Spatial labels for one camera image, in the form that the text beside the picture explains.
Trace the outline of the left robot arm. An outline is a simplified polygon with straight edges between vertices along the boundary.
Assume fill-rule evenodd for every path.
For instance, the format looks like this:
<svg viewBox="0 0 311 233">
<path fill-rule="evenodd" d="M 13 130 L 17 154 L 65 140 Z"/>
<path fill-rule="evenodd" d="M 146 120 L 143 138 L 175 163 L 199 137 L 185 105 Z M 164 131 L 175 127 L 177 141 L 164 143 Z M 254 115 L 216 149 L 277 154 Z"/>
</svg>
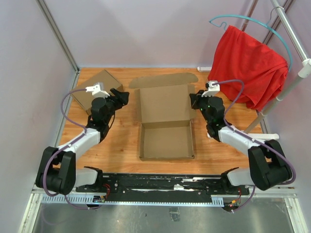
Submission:
<svg viewBox="0 0 311 233">
<path fill-rule="evenodd" d="M 50 197 L 68 195 L 82 185 L 87 185 L 93 192 L 103 189 L 101 170 L 88 166 L 78 170 L 76 161 L 106 138 L 114 123 L 116 111 L 129 102 L 129 92 L 115 88 L 106 92 L 99 84 L 82 88 L 81 91 L 93 96 L 87 124 L 84 126 L 77 123 L 76 126 L 82 128 L 79 135 L 58 147 L 46 147 L 42 154 L 35 184 Z"/>
</svg>

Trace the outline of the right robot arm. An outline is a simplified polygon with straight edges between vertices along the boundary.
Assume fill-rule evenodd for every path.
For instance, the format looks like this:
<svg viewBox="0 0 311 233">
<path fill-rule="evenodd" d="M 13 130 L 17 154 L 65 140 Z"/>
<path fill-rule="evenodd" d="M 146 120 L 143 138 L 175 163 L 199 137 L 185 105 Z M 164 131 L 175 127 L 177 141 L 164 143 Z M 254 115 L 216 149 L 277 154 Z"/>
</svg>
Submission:
<svg viewBox="0 0 311 233">
<path fill-rule="evenodd" d="M 242 185 L 265 191 L 295 181 L 296 172 L 279 142 L 252 138 L 228 123 L 220 97 L 205 97 L 200 90 L 190 94 L 190 102 L 192 109 L 199 110 L 206 121 L 209 138 L 230 145 L 248 157 L 248 168 L 236 167 L 221 174 L 220 188 L 225 194 L 232 194 Z"/>
</svg>

